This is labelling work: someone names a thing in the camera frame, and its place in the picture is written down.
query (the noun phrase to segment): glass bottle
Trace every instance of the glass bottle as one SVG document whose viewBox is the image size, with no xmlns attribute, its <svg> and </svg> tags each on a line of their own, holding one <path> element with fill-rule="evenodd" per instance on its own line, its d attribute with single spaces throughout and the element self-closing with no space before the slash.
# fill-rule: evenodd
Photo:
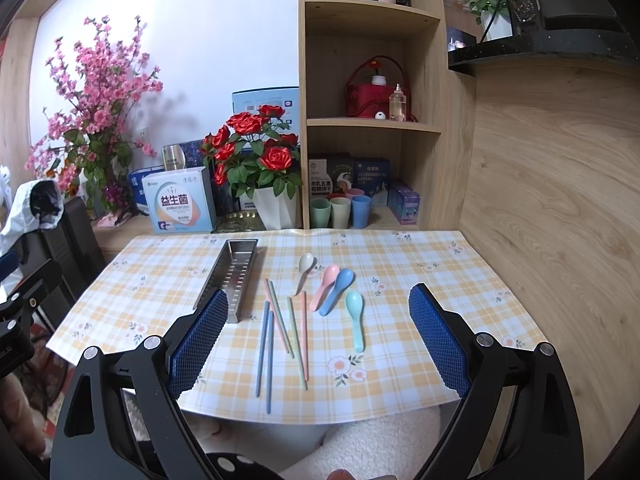
<svg viewBox="0 0 640 480">
<path fill-rule="evenodd" d="M 389 96 L 389 118 L 392 121 L 406 120 L 406 96 L 400 85 L 396 85 L 396 90 Z"/>
</svg>

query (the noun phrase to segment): chopstick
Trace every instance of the chopstick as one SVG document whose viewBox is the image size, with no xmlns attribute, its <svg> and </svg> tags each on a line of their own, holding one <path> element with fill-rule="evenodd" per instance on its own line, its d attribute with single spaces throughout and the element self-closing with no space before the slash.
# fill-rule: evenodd
<svg viewBox="0 0 640 480">
<path fill-rule="evenodd" d="M 276 296 L 276 290 L 273 288 L 273 282 L 271 280 L 267 280 L 267 287 L 269 287 L 269 292 L 271 294 L 271 307 L 273 308 L 273 312 L 276 315 L 275 319 L 278 322 L 278 328 L 280 329 L 280 335 L 282 336 L 282 341 L 287 349 L 287 354 L 291 354 L 291 358 L 295 359 L 295 355 L 293 355 L 293 348 L 291 347 L 291 342 L 289 341 L 289 336 L 287 336 L 287 329 L 284 326 L 284 321 L 282 320 L 282 312 L 280 311 L 280 305 L 278 304 L 278 297 Z"/>
<path fill-rule="evenodd" d="M 274 296 L 275 293 L 273 295 L 271 295 L 271 287 L 269 286 L 269 280 L 267 278 L 264 279 L 264 289 L 267 292 L 267 298 L 270 299 L 271 301 L 271 311 L 275 314 L 276 313 L 276 308 L 278 309 L 278 312 L 280 311 L 280 307 L 277 305 L 277 303 L 274 302 Z M 276 321 L 278 323 L 278 331 L 280 332 L 280 339 L 282 339 L 282 344 L 284 345 L 284 349 L 285 352 L 288 354 L 289 353 L 289 339 L 285 338 L 285 333 L 284 333 L 284 323 L 280 323 L 280 319 L 282 318 L 282 315 L 279 316 L 278 318 L 276 318 Z"/>
<path fill-rule="evenodd" d="M 273 311 L 269 311 L 269 354 L 267 363 L 267 413 L 271 413 L 271 382 L 273 379 Z"/>
<path fill-rule="evenodd" d="M 260 358 L 258 359 L 258 378 L 255 381 L 255 396 L 260 397 L 260 382 L 262 381 L 262 365 L 264 364 L 264 345 L 267 337 L 267 325 L 269 324 L 269 301 L 264 302 L 264 313 L 262 314 L 262 330 L 260 334 Z"/>
<path fill-rule="evenodd" d="M 306 290 L 302 290 L 299 294 L 302 296 L 302 304 L 300 304 L 300 312 L 302 313 L 302 366 L 305 369 L 305 381 L 309 380 L 309 349 L 308 339 L 306 336 Z"/>
<path fill-rule="evenodd" d="M 300 345 L 298 343 L 298 329 L 296 328 L 296 315 L 293 312 L 293 302 L 291 301 L 291 296 L 287 296 L 287 302 L 289 303 L 289 315 L 291 316 L 291 330 L 293 336 L 293 344 L 296 346 L 296 354 L 298 357 L 298 370 L 300 372 L 300 384 L 306 390 L 306 381 L 305 381 L 305 369 L 302 364 L 302 354 L 300 353 Z"/>
</svg>

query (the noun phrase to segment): checkered tablecloth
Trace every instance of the checkered tablecloth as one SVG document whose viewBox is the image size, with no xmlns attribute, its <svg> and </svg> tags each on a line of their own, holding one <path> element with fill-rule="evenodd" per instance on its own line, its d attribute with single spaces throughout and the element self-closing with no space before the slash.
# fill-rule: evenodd
<svg viewBox="0 0 640 480">
<path fill-rule="evenodd" d="M 471 248 L 450 232 L 316 230 L 231 235 L 138 237 L 82 295 L 49 348 L 77 363 L 82 350 L 107 352 L 137 346 L 192 312 L 216 257 L 228 238 L 258 238 L 258 257 L 242 306 L 242 321 L 224 327 L 200 378 L 179 399 L 192 412 L 235 420 L 325 424 L 407 412 L 458 398 L 440 379 L 409 317 L 407 296 L 424 282 L 446 310 L 459 313 L 475 332 L 489 332 L 505 346 L 532 349 L 544 336 L 513 293 Z M 351 288 L 364 297 L 364 352 L 353 351 L 351 319 L 343 298 L 326 317 L 308 315 L 308 390 L 297 363 L 276 330 L 273 407 L 265 389 L 255 397 L 265 291 L 273 280 L 289 333 L 286 295 L 294 288 L 298 260 L 318 259 L 303 285 L 310 301 L 329 264 L 353 269 Z M 298 332 L 300 304 L 294 300 Z"/>
</svg>

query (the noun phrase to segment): pink chopstick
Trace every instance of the pink chopstick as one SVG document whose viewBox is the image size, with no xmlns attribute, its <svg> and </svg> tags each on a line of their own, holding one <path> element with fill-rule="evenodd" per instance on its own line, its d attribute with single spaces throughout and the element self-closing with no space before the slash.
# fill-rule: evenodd
<svg viewBox="0 0 640 480">
<path fill-rule="evenodd" d="M 278 316 L 276 316 L 276 311 L 273 307 L 273 298 L 271 297 L 271 292 L 269 291 L 269 281 L 267 280 L 267 278 L 264 278 L 262 282 L 264 283 L 264 290 L 267 293 L 267 298 L 269 299 L 269 303 L 271 305 L 270 309 L 273 312 L 275 323 L 278 326 L 278 332 L 280 332 L 280 339 L 282 341 L 282 345 L 284 346 L 284 351 L 288 354 L 289 348 L 287 347 L 287 343 L 284 339 L 284 332 L 282 331 L 282 326 L 280 325 L 280 321 L 278 320 Z"/>
<path fill-rule="evenodd" d="M 300 310 L 302 311 L 302 366 L 305 369 L 305 381 L 309 380 L 309 353 L 306 342 L 306 291 L 300 292 L 302 295 L 302 304 Z"/>
</svg>

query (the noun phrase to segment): mint green spoon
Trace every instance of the mint green spoon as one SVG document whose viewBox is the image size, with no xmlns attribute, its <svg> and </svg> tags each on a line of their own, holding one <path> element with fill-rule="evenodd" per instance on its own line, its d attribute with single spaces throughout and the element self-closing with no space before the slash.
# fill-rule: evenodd
<svg viewBox="0 0 640 480">
<path fill-rule="evenodd" d="M 362 295 L 357 290 L 350 290 L 344 297 L 344 306 L 353 321 L 353 349 L 356 352 L 364 351 L 364 338 L 362 337 Z"/>
</svg>

